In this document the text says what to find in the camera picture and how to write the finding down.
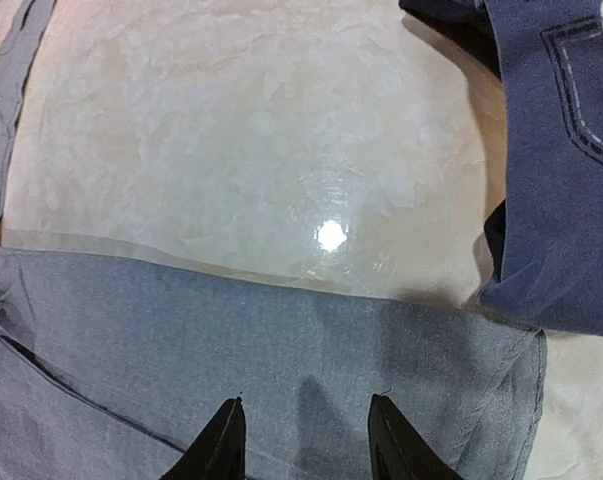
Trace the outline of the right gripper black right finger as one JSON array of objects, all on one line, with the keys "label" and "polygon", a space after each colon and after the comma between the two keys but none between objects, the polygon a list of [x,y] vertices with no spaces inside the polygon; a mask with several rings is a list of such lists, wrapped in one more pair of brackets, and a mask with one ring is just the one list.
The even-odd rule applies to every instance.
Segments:
[{"label": "right gripper black right finger", "polygon": [[368,414],[372,478],[460,480],[430,448],[387,395],[374,394]]}]

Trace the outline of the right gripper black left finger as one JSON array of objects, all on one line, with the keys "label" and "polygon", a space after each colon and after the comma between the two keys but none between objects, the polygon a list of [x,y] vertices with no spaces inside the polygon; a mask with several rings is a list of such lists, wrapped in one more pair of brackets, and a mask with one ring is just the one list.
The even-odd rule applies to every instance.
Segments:
[{"label": "right gripper black left finger", "polygon": [[240,397],[227,399],[161,480],[243,480],[246,418]]}]

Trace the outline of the grey garment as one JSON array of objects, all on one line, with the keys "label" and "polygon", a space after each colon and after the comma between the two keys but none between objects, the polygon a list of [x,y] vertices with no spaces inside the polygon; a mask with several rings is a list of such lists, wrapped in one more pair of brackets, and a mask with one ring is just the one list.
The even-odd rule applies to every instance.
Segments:
[{"label": "grey garment", "polygon": [[387,1],[0,1],[0,479],[366,479],[372,395],[520,479],[547,347],[468,307],[482,71]]}]

